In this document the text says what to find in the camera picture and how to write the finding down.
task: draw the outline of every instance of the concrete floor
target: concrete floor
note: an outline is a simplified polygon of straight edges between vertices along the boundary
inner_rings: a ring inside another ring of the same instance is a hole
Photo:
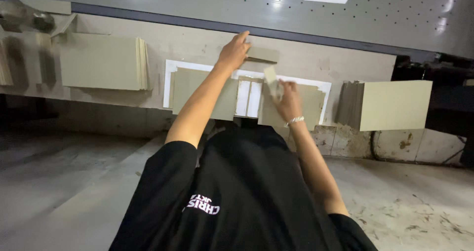
[[[0,134],[0,249],[107,250],[163,136]],[[474,173],[326,157],[347,208],[381,251],[472,251]]]

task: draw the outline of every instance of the metal panel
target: metal panel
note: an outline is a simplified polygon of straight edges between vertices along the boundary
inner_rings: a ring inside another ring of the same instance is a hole
[[[68,0],[474,58],[472,0]]]

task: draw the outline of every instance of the sleeve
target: sleeve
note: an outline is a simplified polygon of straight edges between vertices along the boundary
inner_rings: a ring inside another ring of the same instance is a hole
[[[336,227],[339,239],[346,251],[377,251],[362,228],[350,217],[342,214],[329,214]]]
[[[196,162],[196,148],[183,141],[167,143],[146,161],[110,250],[147,250],[164,237],[181,212]]]

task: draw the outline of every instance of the person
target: person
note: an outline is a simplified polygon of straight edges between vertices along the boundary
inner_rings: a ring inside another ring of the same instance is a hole
[[[308,132],[298,86],[274,100],[300,163],[272,127],[232,128],[197,146],[225,81],[246,59],[248,31],[223,47],[145,164],[110,246],[116,250],[368,250]]]

